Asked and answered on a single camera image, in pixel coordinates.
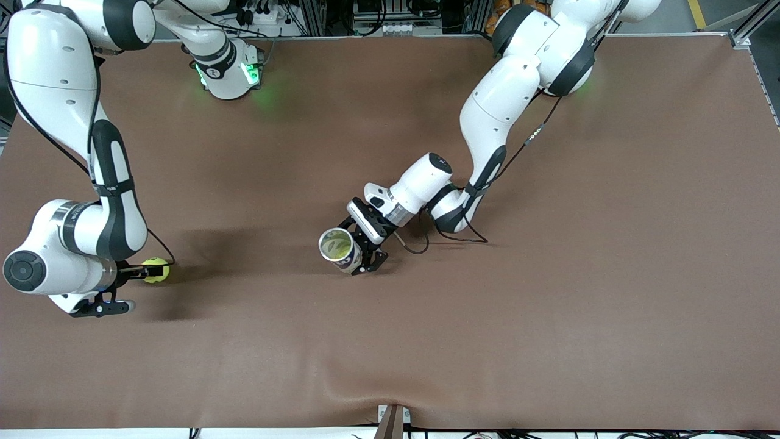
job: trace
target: paper cup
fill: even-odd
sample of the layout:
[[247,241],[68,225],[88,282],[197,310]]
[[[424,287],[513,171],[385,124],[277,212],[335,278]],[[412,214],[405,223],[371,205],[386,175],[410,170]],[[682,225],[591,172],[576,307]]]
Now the paper cup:
[[342,272],[351,274],[363,261],[363,253],[347,230],[339,227],[320,236],[320,254]]

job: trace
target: table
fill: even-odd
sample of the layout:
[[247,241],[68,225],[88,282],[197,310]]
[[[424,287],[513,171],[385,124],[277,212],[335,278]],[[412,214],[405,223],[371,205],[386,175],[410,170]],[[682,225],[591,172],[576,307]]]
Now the table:
[[[429,428],[780,430],[780,136],[728,38],[610,37],[482,203],[490,244],[390,241],[359,277],[317,238],[425,152],[468,177],[458,114],[489,44],[281,41],[234,102],[187,62],[161,43],[101,69],[177,270],[104,319],[0,285],[0,426],[313,427],[399,403]],[[46,201],[94,199],[24,123],[0,187],[3,255]]]

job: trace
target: black end effector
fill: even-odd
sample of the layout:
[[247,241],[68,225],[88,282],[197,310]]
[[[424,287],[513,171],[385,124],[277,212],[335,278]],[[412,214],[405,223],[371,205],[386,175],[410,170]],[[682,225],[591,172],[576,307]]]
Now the black end effector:
[[[387,221],[382,214],[379,213],[374,207],[366,204],[358,197],[352,199],[354,205],[358,208],[360,213],[369,223],[369,225],[376,230],[376,232],[384,239],[387,239],[393,232],[398,230],[398,227]],[[380,245],[374,244],[366,234],[357,225],[357,222],[351,216],[347,216],[340,224],[339,227],[349,231],[352,238],[355,240],[355,244],[360,248],[362,259],[360,266],[358,266],[352,275],[361,273],[371,273],[377,271],[379,267],[387,260],[389,254],[382,251]]]
[[[111,300],[103,299],[104,293],[111,294]],[[71,317],[102,317],[113,316],[115,314],[125,314],[133,311],[135,305],[133,302],[117,302],[116,286],[112,285],[108,290],[98,293],[93,302],[83,300],[75,312],[71,312]]]
[[[117,301],[116,290],[126,284],[128,280],[162,276],[165,273],[163,266],[131,266],[127,261],[117,261],[116,268],[119,273],[116,279],[114,279],[114,283],[97,293],[92,302],[87,299],[81,301],[76,306],[76,311],[70,313],[71,317],[113,316],[133,311],[135,303],[132,301]],[[103,294],[106,293],[111,295],[111,299],[107,301],[103,298]]]

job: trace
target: yellow tennis ball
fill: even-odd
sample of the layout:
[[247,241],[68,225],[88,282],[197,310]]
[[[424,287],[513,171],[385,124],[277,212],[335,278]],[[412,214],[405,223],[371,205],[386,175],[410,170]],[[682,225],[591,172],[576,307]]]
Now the yellow tennis ball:
[[[166,261],[163,258],[149,258],[144,261],[145,266],[161,266],[164,264],[167,264],[168,261]],[[168,277],[168,274],[171,273],[171,267],[164,266],[162,267],[162,276],[149,276],[144,278],[144,282],[147,282],[149,284],[156,284],[157,282],[162,282]]]

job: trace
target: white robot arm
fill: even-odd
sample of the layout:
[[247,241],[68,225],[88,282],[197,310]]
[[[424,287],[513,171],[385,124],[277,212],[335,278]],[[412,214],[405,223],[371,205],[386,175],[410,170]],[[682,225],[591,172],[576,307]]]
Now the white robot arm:
[[[223,6],[201,2],[204,13]],[[183,40],[199,66],[216,72],[207,80],[212,94],[237,98],[257,84],[244,73],[257,57],[253,46],[197,25],[174,0],[165,3],[158,20],[189,36]],[[116,288],[130,277],[161,274],[126,262],[146,243],[147,225],[122,136],[99,101],[102,59],[94,56],[146,48],[154,31],[155,14],[144,0],[43,0],[10,20],[5,68],[19,114],[86,162],[99,201],[46,203],[4,261],[3,275],[16,290],[47,295],[71,316],[131,311],[132,302],[115,300]],[[112,298],[105,301],[104,292]]]
[[[349,217],[339,226],[355,225],[351,233],[361,247],[363,263],[352,274],[375,271],[387,258],[382,242],[403,227],[423,206],[442,232],[466,228],[506,157],[509,129],[540,92],[565,96],[580,88],[595,62],[595,40],[587,34],[618,16],[636,22],[649,16],[661,0],[556,0],[552,18],[528,5],[505,12],[493,34],[501,59],[471,92],[460,113],[460,126],[473,160],[468,184],[457,188],[449,180],[449,165],[437,172],[424,156],[401,180],[385,188],[367,184],[364,196],[347,205]],[[413,199],[414,203],[405,200]],[[327,260],[333,258],[323,252]]]

